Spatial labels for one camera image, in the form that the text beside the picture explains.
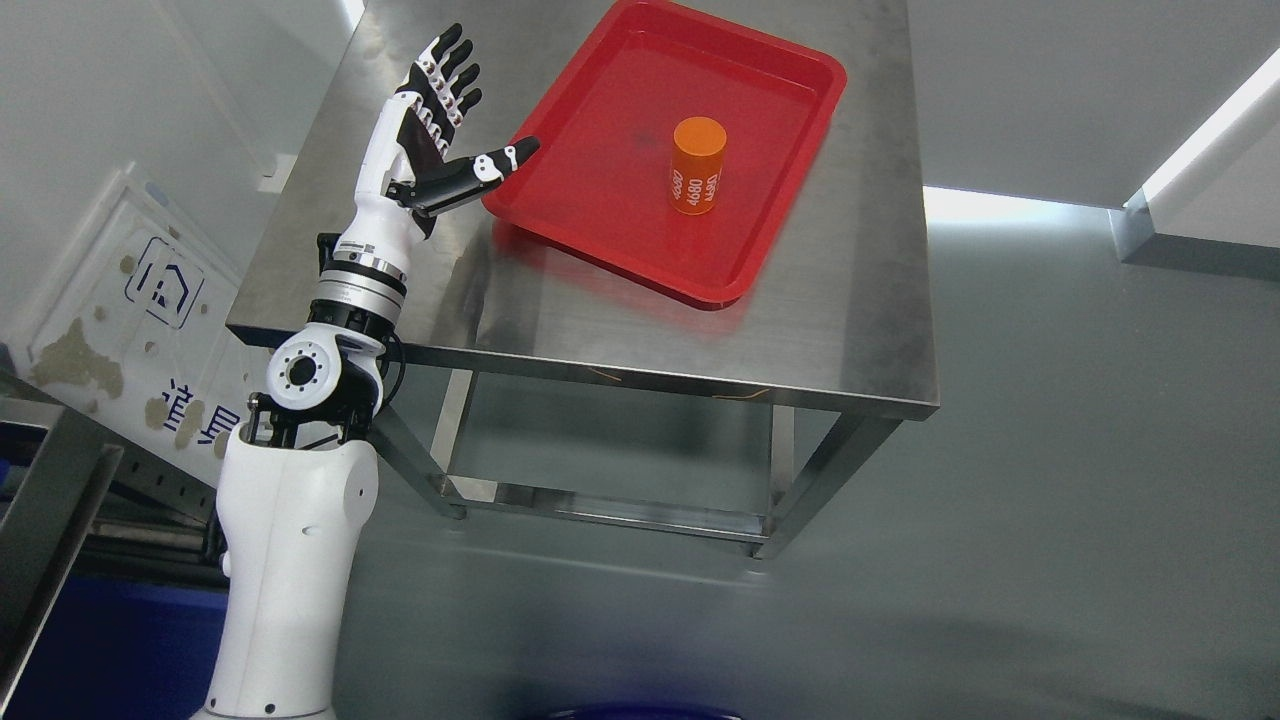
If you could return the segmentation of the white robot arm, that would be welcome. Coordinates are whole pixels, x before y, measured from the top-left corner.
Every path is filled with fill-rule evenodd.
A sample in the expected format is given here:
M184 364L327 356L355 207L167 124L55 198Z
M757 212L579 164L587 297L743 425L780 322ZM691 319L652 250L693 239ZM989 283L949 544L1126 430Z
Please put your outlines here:
M369 250L323 264L306 324L271 354L227 441L216 511L230 591L198 719L333 719L349 573L378 498L367 434L406 274Z

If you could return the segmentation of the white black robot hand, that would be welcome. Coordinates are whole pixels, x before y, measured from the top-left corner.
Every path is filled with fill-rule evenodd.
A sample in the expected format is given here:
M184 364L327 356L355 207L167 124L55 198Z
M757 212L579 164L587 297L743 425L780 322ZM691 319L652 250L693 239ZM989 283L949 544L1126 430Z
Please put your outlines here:
M540 149L526 136L474 156L448 155L483 97L480 67L462 24L433 38L384 101L355 186L355 219L330 260L371 268L402 282L410 254L435 219L497 190Z

